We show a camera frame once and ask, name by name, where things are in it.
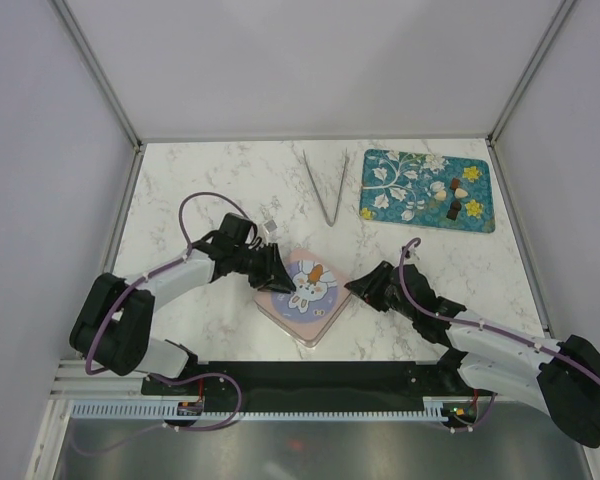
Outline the metal tweezers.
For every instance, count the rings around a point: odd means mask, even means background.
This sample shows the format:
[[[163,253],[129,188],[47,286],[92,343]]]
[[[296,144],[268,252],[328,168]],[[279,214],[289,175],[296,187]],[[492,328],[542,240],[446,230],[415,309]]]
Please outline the metal tweezers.
[[[332,193],[333,185],[331,183],[331,178],[325,177],[319,179],[314,175],[314,172],[311,168],[311,164],[309,162],[308,155],[305,150],[302,151],[302,163],[305,168],[306,174],[308,176],[308,180],[310,182],[310,186],[315,195],[317,205],[322,214],[322,217],[329,228],[332,228],[336,225],[336,222],[339,218],[340,207],[342,204],[343,192],[345,181],[347,179],[349,164],[350,164],[350,155],[347,149],[345,149],[341,154],[341,170],[339,176],[339,182],[335,197],[335,206],[331,208],[328,205],[328,201],[330,200],[329,195]]]

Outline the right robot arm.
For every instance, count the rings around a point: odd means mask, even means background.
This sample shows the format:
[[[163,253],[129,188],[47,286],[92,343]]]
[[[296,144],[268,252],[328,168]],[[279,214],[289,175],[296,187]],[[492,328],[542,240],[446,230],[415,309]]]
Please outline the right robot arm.
[[[512,330],[438,295],[413,265],[383,261],[346,289],[379,312],[408,318],[428,342],[446,347],[437,382],[449,394],[486,390],[548,415],[572,440],[600,447],[600,353],[588,340]]]

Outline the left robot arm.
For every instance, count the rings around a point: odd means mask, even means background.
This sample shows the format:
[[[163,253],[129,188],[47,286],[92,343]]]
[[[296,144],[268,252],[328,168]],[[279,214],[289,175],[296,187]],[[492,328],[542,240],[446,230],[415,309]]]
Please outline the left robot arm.
[[[175,393],[188,394],[199,380],[198,369],[189,363],[193,355],[153,338],[153,316],[183,294],[233,273],[244,275],[257,291],[295,291],[278,245],[258,237],[247,218],[229,213],[217,230],[159,267],[128,278],[98,276],[73,326],[70,346],[85,356],[88,375],[156,374]]]

